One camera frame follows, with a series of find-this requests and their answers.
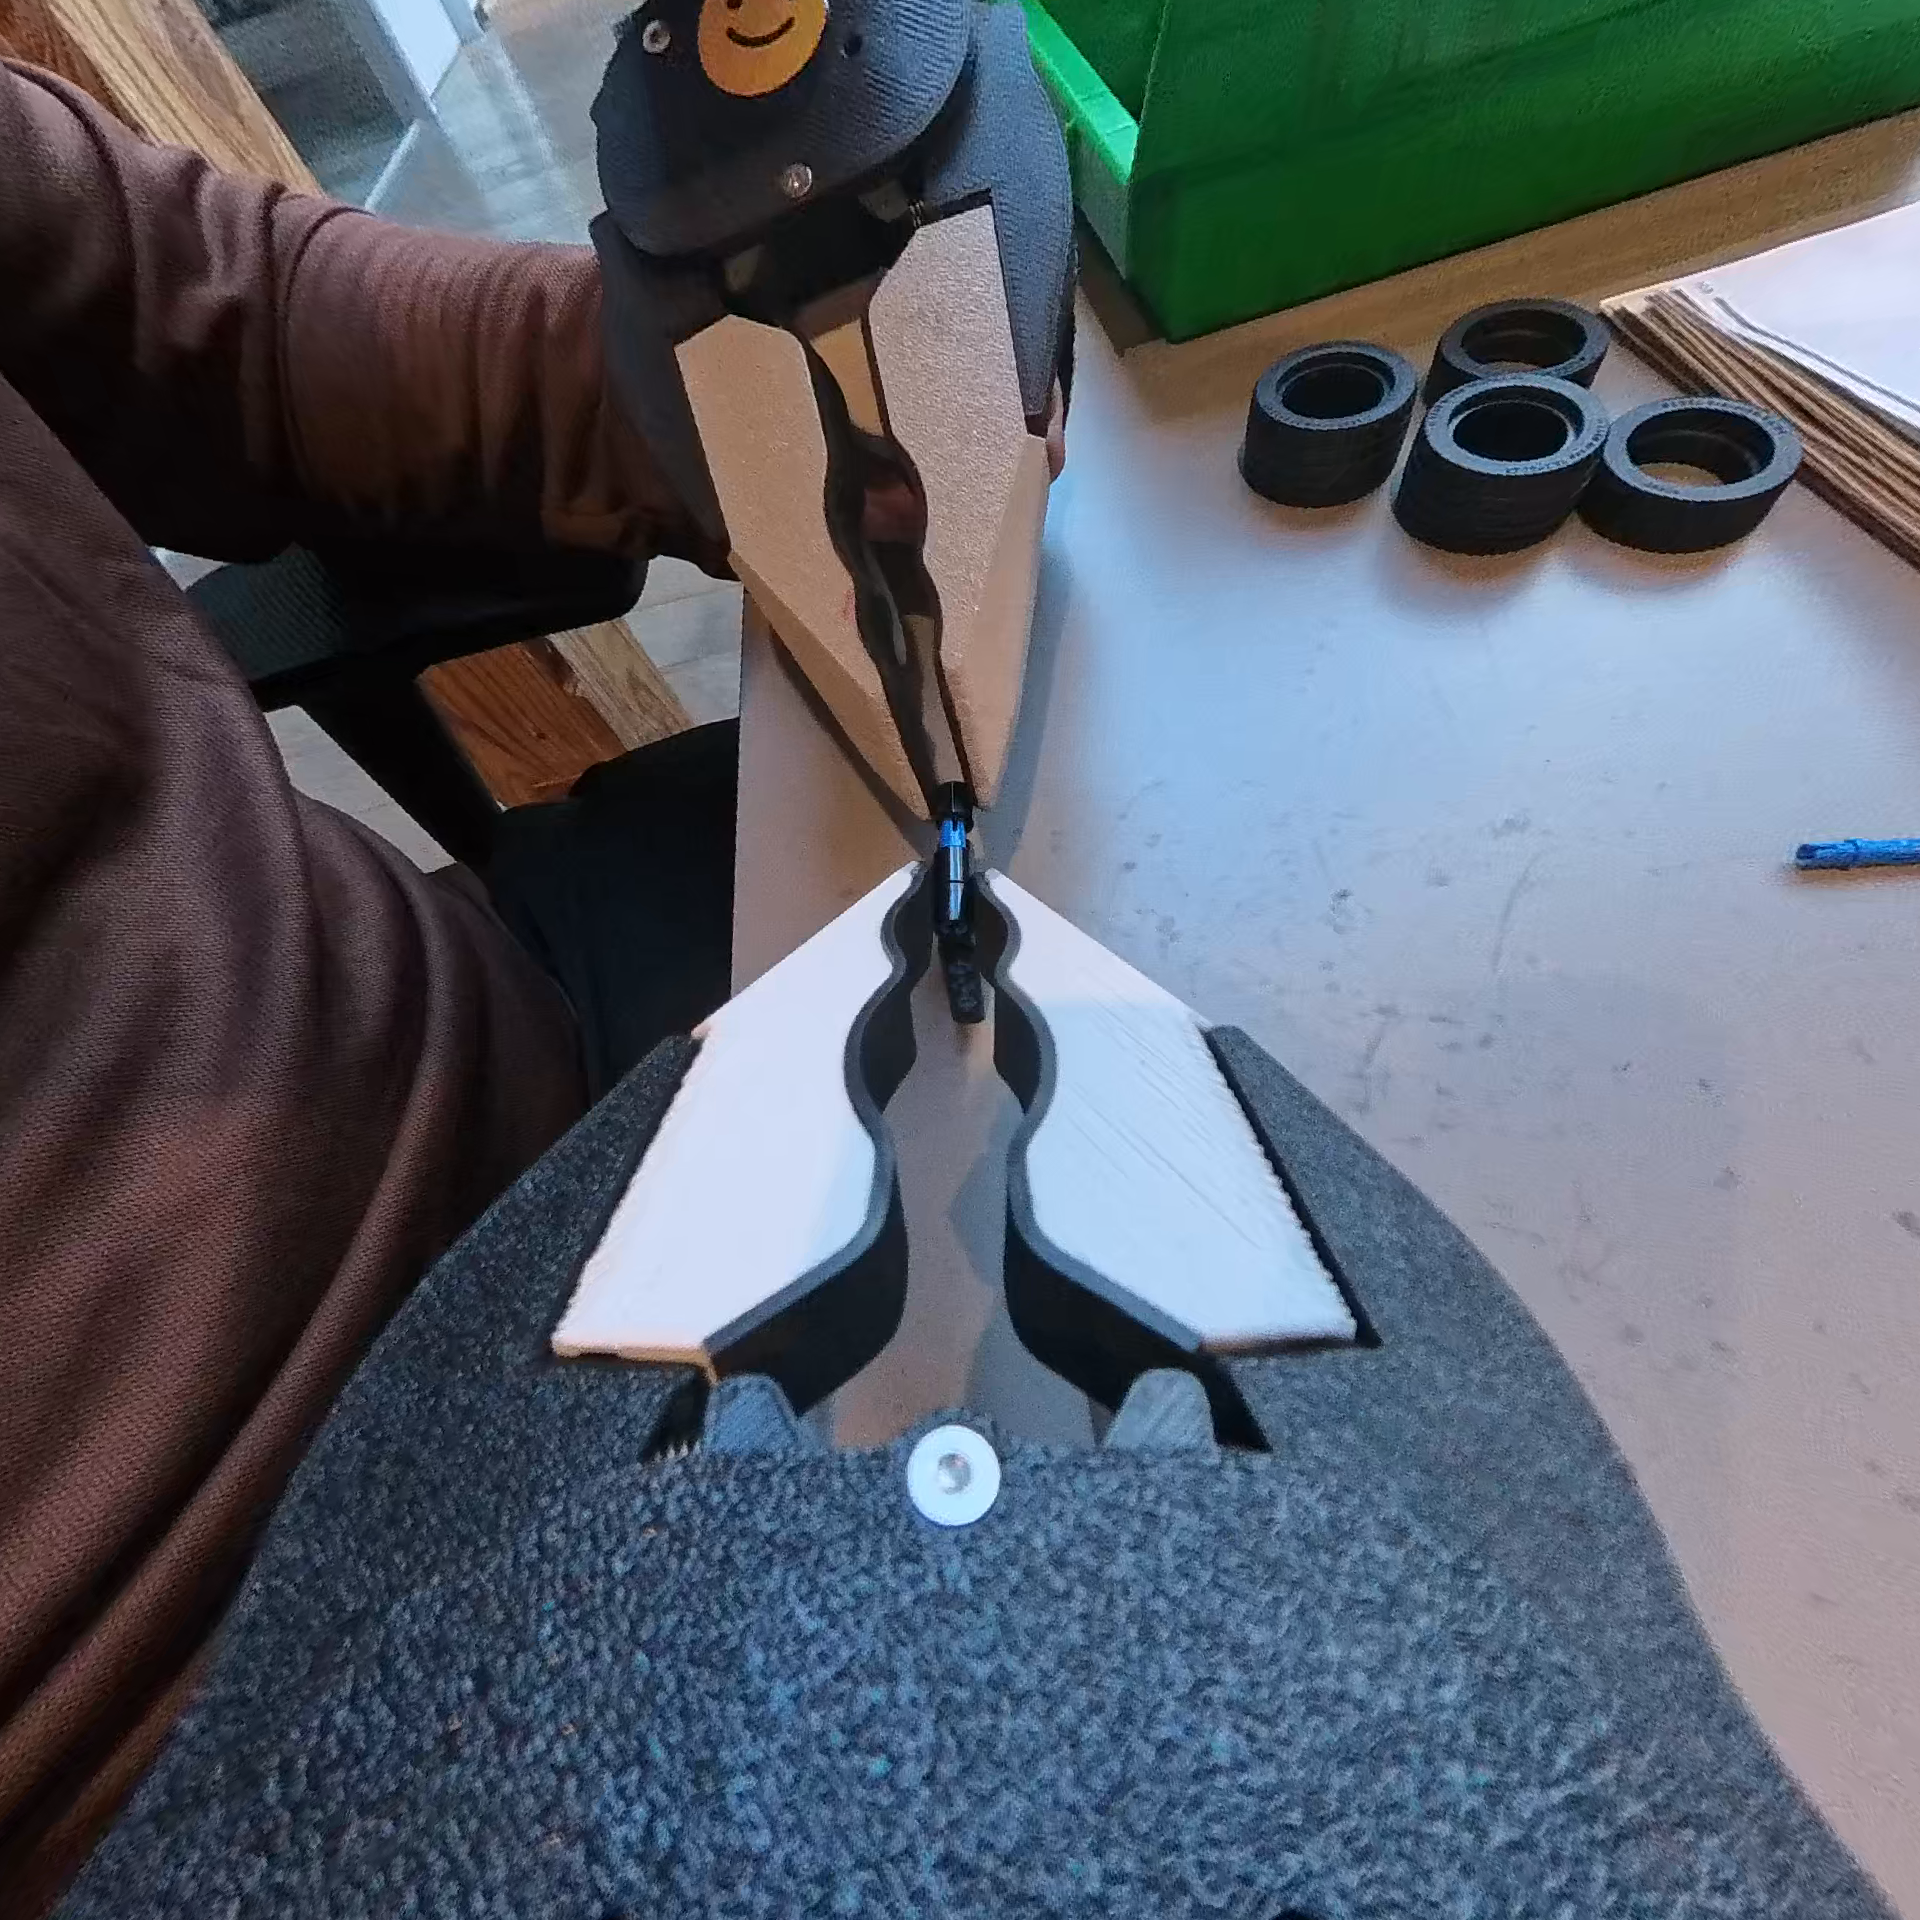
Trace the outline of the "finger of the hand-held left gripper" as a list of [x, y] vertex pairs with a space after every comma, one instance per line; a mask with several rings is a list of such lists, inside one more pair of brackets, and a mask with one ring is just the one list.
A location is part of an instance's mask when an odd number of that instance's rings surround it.
[[938, 817], [942, 773], [925, 680], [862, 535], [837, 383], [784, 327], [715, 321], [679, 351], [739, 580], [853, 754], [911, 819]]
[[867, 331], [884, 423], [925, 498], [951, 721], [975, 800], [995, 808], [1023, 698], [1048, 459], [1027, 428], [989, 204], [915, 231], [871, 292]]

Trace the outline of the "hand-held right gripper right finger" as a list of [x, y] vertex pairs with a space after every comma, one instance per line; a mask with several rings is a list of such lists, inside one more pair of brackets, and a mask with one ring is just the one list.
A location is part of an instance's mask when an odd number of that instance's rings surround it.
[[1210, 1023], [1004, 874], [975, 912], [1022, 1112], [1004, 1251], [1022, 1344], [1106, 1410], [1160, 1369], [1243, 1410], [1237, 1361], [1352, 1346], [1358, 1309]]

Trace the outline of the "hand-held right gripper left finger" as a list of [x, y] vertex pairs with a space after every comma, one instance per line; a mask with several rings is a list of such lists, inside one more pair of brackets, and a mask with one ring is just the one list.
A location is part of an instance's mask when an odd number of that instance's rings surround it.
[[919, 979], [910, 863], [702, 1023], [558, 1357], [767, 1376], [810, 1410], [890, 1344], [908, 1251], [884, 1109], [917, 1061]]

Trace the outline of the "black brick assembly with blue pins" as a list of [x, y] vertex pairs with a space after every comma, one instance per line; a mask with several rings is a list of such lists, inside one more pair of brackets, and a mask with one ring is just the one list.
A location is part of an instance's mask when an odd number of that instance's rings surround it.
[[975, 951], [975, 880], [972, 833], [938, 823], [933, 863], [933, 937], [942, 960], [949, 1013], [956, 1025], [983, 1025], [988, 986]]

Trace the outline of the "person's left forearm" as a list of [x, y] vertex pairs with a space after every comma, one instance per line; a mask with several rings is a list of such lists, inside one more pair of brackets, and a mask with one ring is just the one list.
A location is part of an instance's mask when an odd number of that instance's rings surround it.
[[607, 392], [592, 252], [386, 225], [2, 84], [4, 576], [421, 539], [727, 575]]

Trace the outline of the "person's black trousers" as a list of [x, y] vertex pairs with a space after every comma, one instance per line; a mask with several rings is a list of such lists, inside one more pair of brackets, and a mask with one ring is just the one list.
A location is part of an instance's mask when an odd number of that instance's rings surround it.
[[589, 1100], [731, 995], [735, 784], [727, 717], [498, 819], [486, 891], [575, 1017]]

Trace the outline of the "black rubber toy tire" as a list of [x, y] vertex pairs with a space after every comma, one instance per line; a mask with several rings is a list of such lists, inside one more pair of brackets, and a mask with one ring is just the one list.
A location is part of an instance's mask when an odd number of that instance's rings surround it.
[[1286, 508], [1342, 508], [1370, 496], [1397, 467], [1416, 394], [1414, 365], [1379, 343], [1286, 352], [1254, 383], [1239, 476]]
[[1447, 553], [1517, 553], [1575, 512], [1610, 429], [1599, 397], [1568, 379], [1470, 383], [1426, 408], [1391, 515], [1403, 532]]
[[1599, 537], [1660, 556], [1750, 535], [1803, 463], [1792, 423], [1744, 400], [1648, 400], [1613, 421], [1575, 512]]
[[1611, 341], [1607, 321], [1565, 299], [1508, 298], [1480, 305], [1440, 336], [1424, 383], [1424, 405], [1506, 375], [1544, 375], [1588, 389]]

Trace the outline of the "black office chair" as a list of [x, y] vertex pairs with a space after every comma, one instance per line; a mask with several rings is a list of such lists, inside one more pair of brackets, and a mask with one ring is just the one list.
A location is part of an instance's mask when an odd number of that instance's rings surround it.
[[419, 682], [432, 665], [627, 616], [643, 561], [362, 541], [220, 565], [186, 588], [260, 712], [302, 708], [419, 828], [485, 869], [498, 805]]

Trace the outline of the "green plastic bin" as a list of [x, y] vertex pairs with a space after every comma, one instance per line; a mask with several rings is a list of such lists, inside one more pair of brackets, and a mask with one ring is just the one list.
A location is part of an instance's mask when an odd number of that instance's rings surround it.
[[1917, 101], [1916, 2], [1037, 2], [1076, 204], [1174, 341]]

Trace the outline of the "open instruction booklet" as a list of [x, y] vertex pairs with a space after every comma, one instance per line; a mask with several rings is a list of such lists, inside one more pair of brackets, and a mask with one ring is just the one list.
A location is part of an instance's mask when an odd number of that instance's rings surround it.
[[1682, 394], [1803, 443], [1800, 482], [1917, 565], [1917, 205], [1613, 295], [1599, 313]]

